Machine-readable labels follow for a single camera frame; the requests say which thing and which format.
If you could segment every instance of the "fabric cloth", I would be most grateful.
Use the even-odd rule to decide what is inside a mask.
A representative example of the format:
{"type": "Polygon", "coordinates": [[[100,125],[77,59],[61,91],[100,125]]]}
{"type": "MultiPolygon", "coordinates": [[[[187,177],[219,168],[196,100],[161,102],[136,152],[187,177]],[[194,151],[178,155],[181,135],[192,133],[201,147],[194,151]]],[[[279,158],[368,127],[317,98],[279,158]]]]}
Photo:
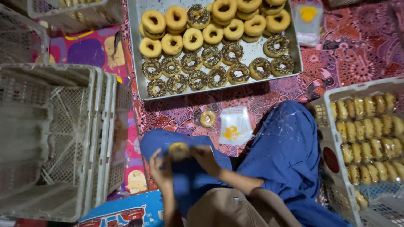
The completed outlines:
{"type": "Polygon", "coordinates": [[[254,189],[247,198],[237,189],[214,188],[188,211],[192,227],[300,227],[300,223],[275,193],[254,189]]]}
{"type": "MultiPolygon", "coordinates": [[[[151,130],[141,140],[140,150],[149,160],[158,148],[163,154],[168,152],[173,142],[185,142],[189,146],[210,145],[217,163],[231,169],[229,158],[217,151],[207,136],[187,137],[165,130],[151,130]]],[[[312,115],[298,102],[284,101],[263,122],[250,153],[237,172],[263,179],[262,188],[279,195],[305,226],[346,226],[347,223],[315,201],[320,182],[319,160],[317,127],[312,115]]],[[[188,209],[208,190],[228,187],[207,175],[193,158],[173,163],[172,168],[174,195],[183,216],[187,216],[188,209]]]]}

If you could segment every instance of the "chocolate sprinkled donut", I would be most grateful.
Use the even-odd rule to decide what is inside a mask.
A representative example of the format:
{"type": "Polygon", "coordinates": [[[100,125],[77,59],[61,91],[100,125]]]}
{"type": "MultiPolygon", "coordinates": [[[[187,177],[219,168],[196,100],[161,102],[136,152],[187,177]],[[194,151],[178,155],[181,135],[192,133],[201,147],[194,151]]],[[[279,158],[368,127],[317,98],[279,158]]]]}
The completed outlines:
{"type": "Polygon", "coordinates": [[[170,77],[167,80],[167,89],[172,95],[186,92],[188,89],[188,78],[183,74],[170,77]]]}
{"type": "Polygon", "coordinates": [[[210,46],[202,51],[202,60],[206,68],[213,68],[219,66],[222,63],[222,53],[216,47],[210,46]]]}
{"type": "Polygon", "coordinates": [[[289,41],[288,37],[286,37],[284,35],[276,34],[272,37],[269,37],[268,40],[264,43],[264,46],[263,46],[264,53],[268,57],[278,57],[280,55],[284,55],[289,50],[289,43],[290,43],[290,41],[289,41]],[[280,45],[279,49],[276,49],[274,47],[275,44],[280,45]]]}
{"type": "Polygon", "coordinates": [[[239,63],[243,57],[243,47],[238,43],[226,44],[222,48],[223,63],[226,65],[233,65],[239,63]]]}
{"type": "Polygon", "coordinates": [[[224,87],[228,81],[227,73],[223,66],[213,68],[208,73],[208,85],[210,88],[224,87]],[[219,76],[219,81],[215,81],[216,75],[219,76]]]}
{"type": "Polygon", "coordinates": [[[205,28],[210,22],[210,12],[208,8],[203,7],[201,4],[192,5],[188,10],[188,22],[192,27],[195,26],[197,29],[205,28]]]}
{"type": "Polygon", "coordinates": [[[271,69],[274,76],[291,75],[294,67],[295,63],[289,55],[281,55],[271,61],[271,69]]]}
{"type": "Polygon", "coordinates": [[[200,70],[202,67],[202,59],[195,53],[186,53],[181,59],[182,71],[190,74],[192,71],[200,70]]]}
{"type": "Polygon", "coordinates": [[[165,96],[167,94],[167,85],[162,79],[155,79],[153,81],[150,81],[149,84],[147,84],[147,95],[150,98],[156,98],[160,96],[165,96]]]}
{"type": "Polygon", "coordinates": [[[251,77],[255,80],[266,79],[271,75],[271,64],[263,57],[257,57],[254,59],[250,63],[248,69],[250,70],[251,77]]]}
{"type": "Polygon", "coordinates": [[[160,62],[157,59],[146,59],[142,64],[142,72],[145,75],[146,79],[154,80],[158,79],[161,76],[161,67],[160,62]]]}
{"type": "Polygon", "coordinates": [[[227,70],[227,78],[231,84],[243,84],[248,81],[250,78],[250,70],[248,67],[243,63],[238,63],[230,66],[227,70]],[[237,76],[235,72],[240,71],[242,72],[241,76],[237,76]]]}
{"type": "Polygon", "coordinates": [[[208,87],[208,76],[200,70],[193,71],[188,76],[188,85],[193,91],[204,90],[208,87]]]}
{"type": "Polygon", "coordinates": [[[181,73],[181,62],[173,56],[165,57],[161,61],[161,71],[167,77],[171,77],[173,75],[178,75],[181,73]]]}

